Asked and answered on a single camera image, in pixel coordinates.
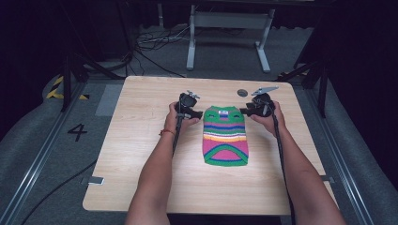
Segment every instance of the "hand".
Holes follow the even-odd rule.
[[[164,128],[168,129],[168,130],[172,130],[174,133],[176,133],[176,101],[171,103],[169,105],[169,113],[166,116],[166,120],[164,121]],[[185,130],[187,129],[187,127],[194,125],[196,123],[199,122],[198,118],[193,118],[193,119],[184,119],[182,120],[182,126],[181,126],[181,130],[179,131],[179,134],[183,134],[185,132]]]
[[[281,106],[279,104],[278,101],[273,101],[274,105],[275,105],[275,110],[274,113],[276,115],[276,118],[278,120],[278,128],[286,128],[286,124],[284,122],[284,116],[283,113],[281,111]],[[274,127],[274,122],[273,122],[273,118],[272,115],[269,117],[261,117],[258,115],[251,115],[250,116],[252,120],[254,120],[257,123],[260,123],[264,126],[264,128],[266,128],[266,130],[268,132],[270,132],[274,137],[275,137],[275,127]]]

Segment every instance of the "wooden tabletop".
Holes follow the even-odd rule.
[[[238,89],[251,93],[259,87],[274,85],[279,89],[269,94],[280,102],[287,127],[318,172],[325,174],[293,88],[288,83],[128,77],[93,173],[93,176],[103,177],[104,183],[88,187],[84,208],[128,210],[140,172],[160,137],[168,105],[178,101],[180,93],[190,90],[199,95],[201,98],[194,109],[204,112],[210,106],[245,108],[252,96],[240,97]],[[203,121],[189,127],[178,139],[169,213],[290,214],[276,139],[248,117],[245,117],[245,127],[249,145],[247,166],[205,164]],[[332,194],[329,183],[326,186]]]

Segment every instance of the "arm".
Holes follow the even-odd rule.
[[[138,187],[131,200],[126,224],[169,224],[166,208],[172,185],[173,141],[176,134],[176,103],[169,105],[164,132],[152,154],[146,161],[138,180]],[[184,120],[180,135],[199,119]]]
[[[318,172],[287,129],[279,103],[274,101],[274,104],[283,147],[286,184],[298,224],[345,224]],[[264,118],[252,115],[251,119],[264,125],[275,137],[272,116]]]

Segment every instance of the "pink stripe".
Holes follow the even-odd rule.
[[[222,144],[222,142],[203,139],[203,147],[202,147],[203,155],[213,147],[220,144]],[[235,146],[236,148],[240,149],[240,151],[244,152],[246,155],[249,155],[248,143],[246,141],[230,142],[228,144]]]
[[[240,159],[240,157],[237,154],[235,154],[234,152],[231,152],[231,151],[227,151],[227,150],[221,150],[216,155],[214,155],[212,158],[220,159],[220,160],[227,160],[227,159],[236,160],[236,159]]]
[[[245,123],[218,124],[218,123],[213,123],[213,122],[205,122],[204,124],[205,124],[205,126],[213,125],[213,126],[220,126],[220,127],[225,127],[225,128],[229,128],[229,127],[233,127],[233,126],[245,126]]]

